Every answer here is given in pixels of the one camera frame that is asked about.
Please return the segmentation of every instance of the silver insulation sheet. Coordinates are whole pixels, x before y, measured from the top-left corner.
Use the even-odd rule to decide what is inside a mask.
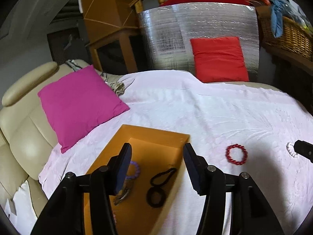
[[[194,74],[191,38],[238,36],[249,76],[257,75],[259,32],[254,7],[183,3],[143,11],[140,17],[152,70]]]

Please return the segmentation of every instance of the white cloth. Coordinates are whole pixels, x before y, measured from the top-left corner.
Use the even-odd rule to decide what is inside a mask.
[[[128,74],[120,81],[133,81],[120,96],[130,110],[96,127],[66,153],[61,154],[59,144],[52,150],[40,173],[48,198],[66,172],[85,174],[120,126],[130,124],[190,134],[193,148],[208,164],[224,173],[252,176],[286,235],[299,227],[313,204],[313,164],[302,156],[292,158],[286,144],[298,139],[312,143],[313,119],[292,97],[244,85],[203,84],[174,70]],[[231,144],[245,146],[246,164],[227,161]],[[159,234],[195,234],[204,200],[186,172]],[[226,214],[225,227],[230,220]]]
[[[9,220],[21,235],[30,235],[37,216],[32,206],[28,181],[26,180],[13,196],[15,209],[11,209]]]

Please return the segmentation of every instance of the cardboard box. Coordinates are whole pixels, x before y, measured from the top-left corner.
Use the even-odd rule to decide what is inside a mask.
[[[171,207],[175,194],[181,184],[185,164],[183,146],[189,142],[190,135],[156,130],[145,127],[122,125],[107,146],[88,170],[87,174],[102,165],[107,165],[112,156],[118,155],[123,144],[132,146],[132,161],[140,166],[140,175],[134,180],[130,194],[118,206],[114,206],[114,196],[110,196],[113,213],[116,216],[116,228],[119,235],[155,235],[161,228]],[[156,174],[169,168],[177,168],[170,181],[162,187],[166,201],[160,208],[152,208],[146,202],[150,180]],[[164,175],[155,183],[163,182]],[[84,194],[85,233],[92,235],[90,220],[89,194]]]

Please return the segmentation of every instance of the black bracelet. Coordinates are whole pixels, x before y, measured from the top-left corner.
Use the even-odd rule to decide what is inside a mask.
[[[147,200],[147,203],[153,207],[153,208],[159,208],[159,207],[162,207],[163,204],[165,203],[165,200],[166,200],[166,194],[164,192],[164,190],[161,188],[162,186],[166,185],[168,183],[168,181],[171,179],[171,177],[174,175],[174,173],[177,171],[176,168],[170,168],[168,169],[167,171],[164,171],[164,172],[161,172],[161,173],[158,173],[156,174],[154,177],[151,178],[150,180],[150,184],[152,185],[152,187],[148,190],[147,192],[147,196],[146,196],[146,200]],[[161,184],[155,184],[153,181],[162,176],[162,175],[165,175],[169,173],[168,177],[166,178],[166,180],[161,183]],[[158,203],[153,203],[152,202],[152,195],[154,193],[158,193],[160,196],[161,196],[161,199]]]

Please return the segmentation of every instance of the red beaded bracelet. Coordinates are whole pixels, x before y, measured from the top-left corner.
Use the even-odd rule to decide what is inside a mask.
[[[240,162],[238,162],[238,161],[232,159],[232,158],[230,157],[230,154],[229,154],[230,150],[231,150],[232,148],[236,148],[236,147],[237,147],[237,148],[240,148],[240,149],[242,150],[243,154],[244,154],[244,157],[243,157],[242,161],[240,161]],[[248,152],[247,152],[247,150],[245,149],[245,147],[242,146],[242,145],[239,145],[239,144],[230,145],[230,146],[228,146],[228,147],[226,148],[226,158],[227,158],[228,161],[230,161],[232,164],[235,164],[235,165],[243,165],[243,164],[247,161]]]

